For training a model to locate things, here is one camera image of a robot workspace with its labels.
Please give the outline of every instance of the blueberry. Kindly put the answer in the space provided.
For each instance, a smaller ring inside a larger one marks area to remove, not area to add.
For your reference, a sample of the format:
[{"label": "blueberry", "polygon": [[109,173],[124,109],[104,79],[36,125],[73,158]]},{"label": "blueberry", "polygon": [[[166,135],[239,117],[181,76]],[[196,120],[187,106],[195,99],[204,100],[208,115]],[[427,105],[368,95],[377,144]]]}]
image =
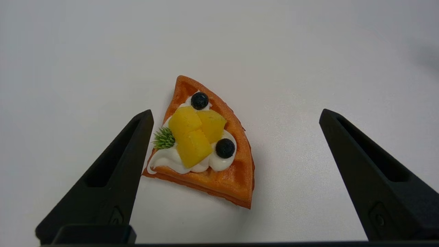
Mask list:
[{"label": "blueberry", "polygon": [[205,108],[209,104],[209,97],[203,92],[195,93],[191,98],[191,105],[197,110]]},{"label": "blueberry", "polygon": [[235,144],[230,139],[221,139],[216,143],[215,151],[223,159],[230,158],[235,152]]}]

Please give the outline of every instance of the green sprig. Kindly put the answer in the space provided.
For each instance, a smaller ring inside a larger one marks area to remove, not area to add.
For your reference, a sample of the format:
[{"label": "green sprig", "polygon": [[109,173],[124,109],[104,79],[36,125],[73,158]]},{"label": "green sprig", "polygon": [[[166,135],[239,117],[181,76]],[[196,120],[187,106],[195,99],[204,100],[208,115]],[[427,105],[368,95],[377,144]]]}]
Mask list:
[{"label": "green sprig", "polygon": [[154,133],[154,147],[156,149],[168,149],[174,146],[175,138],[167,127],[162,127]]}]

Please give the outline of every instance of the fruit topping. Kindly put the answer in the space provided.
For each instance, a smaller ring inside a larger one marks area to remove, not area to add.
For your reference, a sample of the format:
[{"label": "fruit topping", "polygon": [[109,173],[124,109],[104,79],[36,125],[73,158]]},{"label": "fruit topping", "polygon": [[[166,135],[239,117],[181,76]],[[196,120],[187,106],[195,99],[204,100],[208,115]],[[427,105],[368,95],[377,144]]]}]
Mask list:
[{"label": "fruit topping", "polygon": [[230,139],[221,139],[216,143],[215,151],[223,159],[230,158],[235,152],[235,144]]},{"label": "fruit topping", "polygon": [[203,92],[197,92],[191,98],[191,105],[197,110],[205,108],[208,104],[209,97]]},{"label": "fruit topping", "polygon": [[177,151],[184,167],[189,169],[204,160],[213,149],[204,133],[196,130],[178,140]]},{"label": "fruit topping", "polygon": [[213,110],[198,111],[198,117],[202,122],[201,130],[206,135],[210,143],[217,142],[223,136],[226,119]]},{"label": "fruit topping", "polygon": [[179,107],[169,120],[169,129],[177,141],[180,142],[188,132],[201,128],[201,120],[194,108],[190,106]]}]

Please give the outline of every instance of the waffle slice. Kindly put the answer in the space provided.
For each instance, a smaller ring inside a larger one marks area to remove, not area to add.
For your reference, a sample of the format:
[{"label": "waffle slice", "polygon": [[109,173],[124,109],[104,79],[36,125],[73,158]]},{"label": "waffle slice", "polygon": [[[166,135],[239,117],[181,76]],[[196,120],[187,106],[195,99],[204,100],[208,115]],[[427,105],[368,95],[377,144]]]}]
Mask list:
[{"label": "waffle slice", "polygon": [[[174,96],[166,111],[163,123],[174,114],[176,109],[184,103],[188,97],[197,91],[207,94],[209,103],[212,104],[210,109],[218,112],[227,120],[224,129],[233,135],[237,144],[233,163],[229,168],[218,172],[215,172],[209,167],[206,171],[201,173],[189,172],[179,174],[167,166],[159,166],[152,168],[152,170],[156,172],[155,174],[150,174],[148,168],[145,168],[142,175],[167,180],[204,191],[212,196],[225,198],[236,205],[250,209],[252,193],[255,186],[255,165],[251,147],[240,121],[221,98],[201,83],[186,76],[179,76],[175,85]],[[156,151],[156,149],[153,149],[148,163]]]}]

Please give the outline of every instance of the dessert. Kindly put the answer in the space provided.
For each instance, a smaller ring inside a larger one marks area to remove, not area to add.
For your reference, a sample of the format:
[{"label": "dessert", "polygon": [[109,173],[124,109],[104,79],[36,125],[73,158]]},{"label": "dessert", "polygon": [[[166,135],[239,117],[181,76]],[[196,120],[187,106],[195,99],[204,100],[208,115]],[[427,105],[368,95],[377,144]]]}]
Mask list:
[{"label": "dessert", "polygon": [[254,163],[233,111],[201,83],[179,76],[143,175],[250,209]]}]

